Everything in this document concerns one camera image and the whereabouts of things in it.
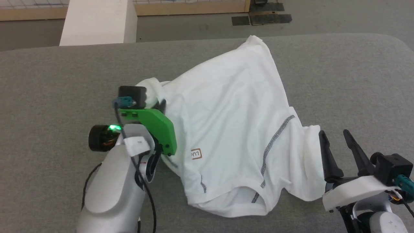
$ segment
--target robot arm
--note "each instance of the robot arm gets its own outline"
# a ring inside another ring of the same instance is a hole
[[[145,181],[151,182],[155,170],[150,170],[148,160],[154,157],[155,144],[141,124],[127,124],[124,131],[128,146],[122,144],[124,140],[120,135],[102,162],[86,193],[85,206],[77,225],[78,233],[137,232],[146,192],[131,159],[138,164]],[[150,153],[141,158],[130,156],[131,153],[139,155],[148,151]]]
[[[392,212],[390,203],[406,205],[413,201],[413,182],[404,179],[410,176],[413,164],[398,154],[378,152],[369,160],[348,130],[344,130],[344,136],[358,167],[356,177],[343,177],[329,149],[325,132],[319,133],[327,182],[322,196],[325,210],[333,212],[337,209],[348,233],[408,233],[402,220]]]
[[[84,196],[76,232],[139,232],[139,216],[161,154],[174,155],[172,122],[164,116],[165,101],[145,109],[144,87],[119,88],[113,101],[119,126],[94,126],[89,133],[93,151],[109,151]],[[133,124],[122,126],[120,116]]]

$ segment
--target cable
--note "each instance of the cable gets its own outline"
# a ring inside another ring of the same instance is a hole
[[[146,190],[146,192],[147,192],[147,194],[148,194],[149,202],[151,203],[152,215],[153,215],[153,218],[154,218],[154,225],[153,225],[153,227],[152,227],[152,233],[155,233],[155,231],[156,231],[156,212],[155,212],[155,203],[154,203],[154,200],[152,199],[152,195],[151,195],[151,192],[149,191],[148,185],[147,185],[147,183],[145,182],[144,178],[142,177],[142,174],[141,174],[141,172],[140,172],[139,168],[138,168],[138,167],[135,167],[135,168],[137,169],[138,176],[140,177],[140,179],[142,180],[142,183],[144,184],[144,188],[145,188],[145,190]]]
[[[91,173],[89,173],[88,178],[86,178],[85,180],[85,185],[83,186],[83,196],[82,196],[82,207],[81,210],[83,209],[83,206],[85,206],[85,196],[86,196],[86,186],[88,185],[88,181],[91,178],[92,174],[102,165],[102,163],[99,163],[92,171]]]
[[[408,212],[410,212],[410,214],[414,217],[414,212],[413,210],[408,206],[407,202],[404,199],[401,199],[402,203],[405,205],[405,207],[407,207]]]
[[[121,117],[119,116],[119,112],[118,112],[118,108],[119,108],[119,104],[117,102],[113,103],[113,108],[115,109],[115,117],[116,117],[116,121],[118,122],[118,125],[121,127],[121,134],[123,139],[127,138],[125,135],[125,131],[124,131],[124,125],[122,125],[122,121],[121,121]]]
[[[122,125],[122,122],[121,122],[121,117],[119,116],[119,111],[118,111],[119,104],[117,102],[113,102],[113,108],[115,109],[115,117],[116,117],[116,120],[118,122],[118,125],[121,127],[122,137],[123,137],[123,139],[125,139],[127,137],[126,137],[126,134],[124,132],[124,126]],[[142,180],[142,183],[144,184],[144,188],[145,188],[144,192],[145,191],[147,192],[149,201],[151,202],[152,215],[154,217],[154,226],[152,228],[152,232],[155,233],[155,231],[156,231],[156,212],[155,212],[154,200],[152,198],[151,192],[149,191],[147,183],[145,182],[144,178],[142,177],[142,174],[140,172],[140,168],[138,167],[138,165],[135,162],[133,157],[131,157],[131,161],[132,161],[132,164],[134,165],[136,171],[138,172],[138,176],[140,177],[140,179]]]
[[[404,198],[401,196],[401,194],[397,191],[397,189],[394,191],[392,191],[400,200],[400,202],[402,202],[405,207],[407,207],[408,212],[410,212],[410,214],[414,217],[414,212],[413,210],[410,208],[410,206],[408,206],[407,202],[404,200]]]
[[[138,220],[138,230],[137,233],[141,233],[141,220]]]

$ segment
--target gray cushioned table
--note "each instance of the gray cushioned table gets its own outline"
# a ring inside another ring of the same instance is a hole
[[[414,52],[376,34],[263,38],[303,125],[319,124],[345,175],[357,168],[342,136],[349,129],[368,155],[414,162]],[[118,86],[172,80],[245,39],[49,47],[0,53],[2,232],[74,232],[82,188],[105,154],[91,152],[94,124],[115,123]],[[283,192],[267,216],[223,218],[186,204],[180,180],[161,162],[153,193],[158,232],[346,232],[321,199]],[[409,232],[414,220],[393,206]],[[152,229],[148,200],[143,230]]]

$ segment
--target green bracket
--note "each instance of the green bracket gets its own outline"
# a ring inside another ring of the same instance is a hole
[[[177,141],[174,125],[170,119],[157,109],[119,109],[123,118],[139,121],[162,145],[162,153],[174,155],[177,151]]]

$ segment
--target white cloth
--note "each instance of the white cloth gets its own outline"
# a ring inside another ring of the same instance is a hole
[[[250,36],[163,85],[145,82],[167,100],[178,149],[162,159],[189,205],[225,217],[266,215],[283,188],[305,201],[324,193],[320,127],[302,126],[261,39]]]

